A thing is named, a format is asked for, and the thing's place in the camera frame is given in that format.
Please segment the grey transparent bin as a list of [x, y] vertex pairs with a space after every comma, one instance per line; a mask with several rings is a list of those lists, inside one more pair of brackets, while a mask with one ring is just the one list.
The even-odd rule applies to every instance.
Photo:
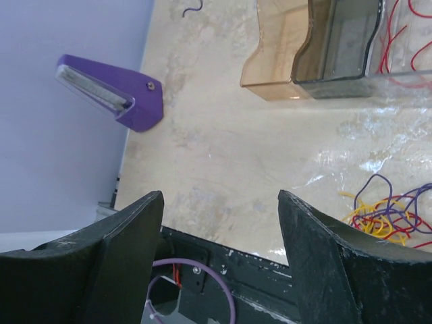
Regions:
[[315, 99], [369, 97], [365, 80], [381, 21], [379, 0], [308, 2], [308, 32], [294, 56], [291, 79]]

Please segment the orange transparent bin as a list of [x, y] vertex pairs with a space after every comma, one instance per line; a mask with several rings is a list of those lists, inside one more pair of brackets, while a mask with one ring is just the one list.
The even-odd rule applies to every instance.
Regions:
[[308, 32], [307, 1], [258, 1], [259, 43], [245, 61], [240, 86], [266, 101], [309, 99], [291, 78]]

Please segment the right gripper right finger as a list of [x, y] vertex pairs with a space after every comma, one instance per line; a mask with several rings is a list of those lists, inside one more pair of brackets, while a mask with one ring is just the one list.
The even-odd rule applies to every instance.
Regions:
[[430, 323], [431, 253], [374, 238], [278, 195], [302, 323]]

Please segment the clear transparent bin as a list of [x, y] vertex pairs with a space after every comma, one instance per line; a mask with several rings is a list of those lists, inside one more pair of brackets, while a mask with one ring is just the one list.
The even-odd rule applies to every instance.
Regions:
[[404, 88], [431, 88], [431, 2], [384, 1], [367, 76]]

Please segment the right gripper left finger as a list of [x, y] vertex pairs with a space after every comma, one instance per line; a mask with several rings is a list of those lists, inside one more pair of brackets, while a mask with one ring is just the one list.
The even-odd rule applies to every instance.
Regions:
[[33, 250], [3, 252], [1, 322], [141, 322], [163, 208], [153, 191]]

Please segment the yellow red cable ball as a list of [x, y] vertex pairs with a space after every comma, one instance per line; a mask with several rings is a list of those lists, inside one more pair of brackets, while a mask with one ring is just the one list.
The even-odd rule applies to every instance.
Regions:
[[[369, 184], [379, 178], [389, 189], [388, 195], [373, 203], [361, 199]], [[431, 222], [419, 211], [422, 195], [431, 191], [431, 183], [423, 184], [405, 193], [396, 194], [389, 179], [375, 173], [356, 193], [339, 192], [340, 196], [352, 199], [352, 209], [342, 222], [374, 238], [414, 249], [431, 247]]]

